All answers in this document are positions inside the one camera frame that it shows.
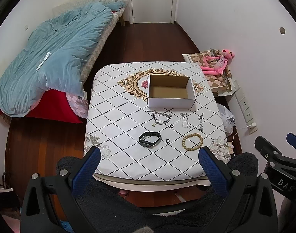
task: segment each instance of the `plastic bag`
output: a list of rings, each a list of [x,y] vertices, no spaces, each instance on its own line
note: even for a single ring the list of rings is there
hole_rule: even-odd
[[[223,127],[225,128],[226,136],[228,137],[233,132],[233,126],[235,125],[235,117],[231,113],[231,111],[228,110],[225,106],[218,103],[217,106],[223,122]]]

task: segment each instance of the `blue gripper pad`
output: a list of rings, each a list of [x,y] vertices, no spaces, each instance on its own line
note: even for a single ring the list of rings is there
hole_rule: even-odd
[[[224,198],[227,197],[229,184],[232,180],[230,169],[223,161],[218,160],[207,147],[202,147],[200,149],[199,162],[216,194]]]
[[[68,183],[73,197],[82,195],[101,159],[99,148],[93,146],[77,165],[71,168]]]
[[[289,133],[286,137],[287,143],[296,149],[296,135]]]

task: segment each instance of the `door frame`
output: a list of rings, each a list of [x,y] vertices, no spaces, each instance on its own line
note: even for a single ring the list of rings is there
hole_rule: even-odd
[[[171,15],[171,23],[174,23],[175,21],[175,15],[176,15],[176,7],[177,7],[178,0],[172,1],[172,15]],[[134,23],[133,20],[133,6],[132,6],[132,0],[129,1],[129,15],[130,15],[130,23]]]

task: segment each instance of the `watch face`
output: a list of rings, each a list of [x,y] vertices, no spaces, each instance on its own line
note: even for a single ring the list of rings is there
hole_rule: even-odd
[[[146,141],[140,141],[139,144],[143,147],[150,147],[151,146],[151,143],[146,142]]]

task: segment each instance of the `black watch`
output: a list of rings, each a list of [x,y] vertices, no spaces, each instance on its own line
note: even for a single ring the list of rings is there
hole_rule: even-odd
[[[146,137],[146,136],[152,136],[152,137],[158,137],[159,139],[153,143],[149,142],[149,141],[146,141],[146,140],[142,140],[143,137]],[[139,137],[139,144],[143,147],[151,147],[151,146],[154,146],[156,145],[161,139],[161,134],[158,133],[158,132],[152,132],[152,131],[147,131],[143,134],[140,135]]]

